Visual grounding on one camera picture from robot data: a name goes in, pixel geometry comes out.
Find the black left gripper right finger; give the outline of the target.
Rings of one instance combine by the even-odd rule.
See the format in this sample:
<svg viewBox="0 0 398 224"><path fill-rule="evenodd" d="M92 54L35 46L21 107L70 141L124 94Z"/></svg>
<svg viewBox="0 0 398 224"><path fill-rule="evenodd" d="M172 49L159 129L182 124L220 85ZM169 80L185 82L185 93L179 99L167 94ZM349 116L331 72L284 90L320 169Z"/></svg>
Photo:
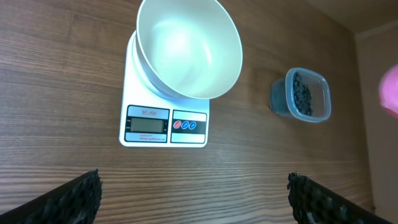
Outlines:
<svg viewBox="0 0 398 224"><path fill-rule="evenodd" d="M391 224L296 172L288 176L289 204L297 223Z"/></svg>

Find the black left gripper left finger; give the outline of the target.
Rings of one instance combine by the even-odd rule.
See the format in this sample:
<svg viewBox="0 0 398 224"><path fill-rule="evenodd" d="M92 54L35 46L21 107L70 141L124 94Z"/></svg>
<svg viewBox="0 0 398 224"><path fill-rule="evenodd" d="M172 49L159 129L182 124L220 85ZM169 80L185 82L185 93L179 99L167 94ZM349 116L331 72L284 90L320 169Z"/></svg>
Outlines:
<svg viewBox="0 0 398 224"><path fill-rule="evenodd" d="M1 223L91 224L101 205L102 180L89 171L1 215Z"/></svg>

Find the pink scoop with blue handle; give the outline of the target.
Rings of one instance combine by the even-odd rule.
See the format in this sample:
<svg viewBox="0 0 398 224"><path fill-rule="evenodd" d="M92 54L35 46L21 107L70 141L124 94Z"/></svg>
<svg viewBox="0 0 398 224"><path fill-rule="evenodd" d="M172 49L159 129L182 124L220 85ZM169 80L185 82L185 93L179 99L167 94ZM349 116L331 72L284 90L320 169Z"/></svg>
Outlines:
<svg viewBox="0 0 398 224"><path fill-rule="evenodd" d="M397 65L391 67L382 76L378 93L382 108L392 117L397 118Z"/></svg>

